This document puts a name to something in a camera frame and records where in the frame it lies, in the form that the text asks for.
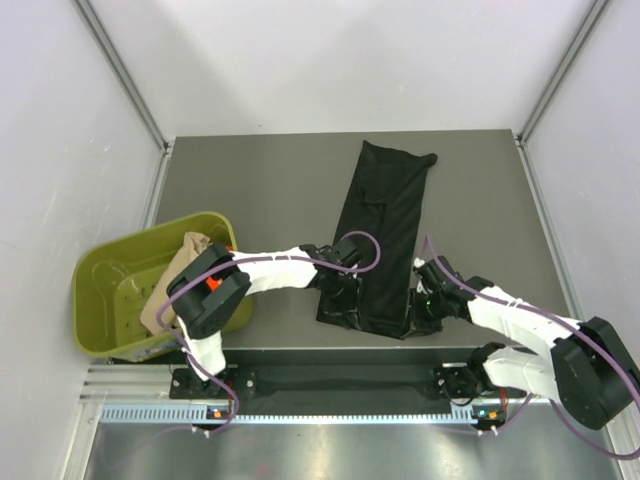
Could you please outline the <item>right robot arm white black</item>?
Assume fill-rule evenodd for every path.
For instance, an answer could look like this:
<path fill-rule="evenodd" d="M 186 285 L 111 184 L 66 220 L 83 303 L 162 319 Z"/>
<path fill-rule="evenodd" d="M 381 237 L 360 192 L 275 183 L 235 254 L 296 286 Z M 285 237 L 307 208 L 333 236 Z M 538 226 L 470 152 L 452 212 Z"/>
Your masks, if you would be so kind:
<path fill-rule="evenodd" d="M 543 312 L 483 277 L 463 280 L 443 256 L 415 259 L 413 271 L 427 319 L 462 319 L 515 343 L 490 342 L 459 366 L 436 368 L 442 395 L 475 399 L 517 389 L 561 405 L 591 430 L 639 402 L 639 369 L 610 322 Z"/>

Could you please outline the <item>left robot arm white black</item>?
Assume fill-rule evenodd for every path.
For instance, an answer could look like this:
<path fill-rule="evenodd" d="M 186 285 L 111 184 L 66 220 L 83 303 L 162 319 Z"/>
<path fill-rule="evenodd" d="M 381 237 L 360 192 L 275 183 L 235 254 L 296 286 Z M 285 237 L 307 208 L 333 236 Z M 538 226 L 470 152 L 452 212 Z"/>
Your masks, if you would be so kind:
<path fill-rule="evenodd" d="M 221 243 L 208 246 L 166 286 L 186 342 L 192 384 L 205 396 L 226 387 L 221 332 L 248 296 L 285 288 L 317 289 L 355 300 L 362 253 L 348 238 L 329 246 L 301 245 L 285 251 L 245 254 Z"/>

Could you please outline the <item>black t shirt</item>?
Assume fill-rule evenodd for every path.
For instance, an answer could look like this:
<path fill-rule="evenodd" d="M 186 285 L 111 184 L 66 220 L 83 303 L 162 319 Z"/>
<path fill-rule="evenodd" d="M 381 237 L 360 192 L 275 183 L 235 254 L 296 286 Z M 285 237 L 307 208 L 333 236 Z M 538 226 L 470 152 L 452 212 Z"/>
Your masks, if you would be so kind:
<path fill-rule="evenodd" d="M 360 273 L 358 325 L 334 325 L 395 339 L 408 336 L 410 279 L 421 219 L 426 178 L 436 165 L 435 153 L 417 156 L 403 150 L 362 144 L 355 172 L 338 221 L 335 241 L 354 235 L 362 263 L 370 265 L 379 245 L 381 256 L 369 272 Z"/>

